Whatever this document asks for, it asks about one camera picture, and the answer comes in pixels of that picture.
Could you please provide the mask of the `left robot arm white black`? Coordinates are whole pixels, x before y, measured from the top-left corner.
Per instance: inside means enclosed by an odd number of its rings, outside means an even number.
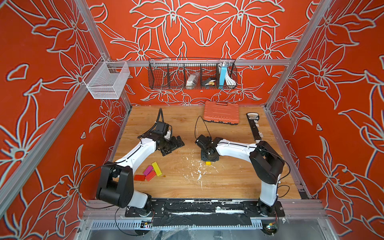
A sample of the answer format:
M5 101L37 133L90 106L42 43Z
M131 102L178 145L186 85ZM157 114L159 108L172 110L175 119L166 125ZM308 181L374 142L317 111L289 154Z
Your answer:
M152 197L134 189L136 170L154 152L166 156L185 144L180 136L173 136L172 126L165 122L156 122L138 139L139 143L130 152L115 163L102 166L96 198L120 208L150 212Z

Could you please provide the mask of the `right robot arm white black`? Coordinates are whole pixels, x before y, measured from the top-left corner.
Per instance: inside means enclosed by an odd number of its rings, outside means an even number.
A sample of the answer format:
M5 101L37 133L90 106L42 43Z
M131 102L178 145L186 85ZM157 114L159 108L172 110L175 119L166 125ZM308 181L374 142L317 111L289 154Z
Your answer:
M278 199L278 183L285 161L266 141L255 144L230 142L223 138L200 135L195 144L201 149L201 159L204 162L216 162L220 156L227 156L247 161L252 164L258 178L261 180L261 192L258 198L258 212L266 217L276 211Z

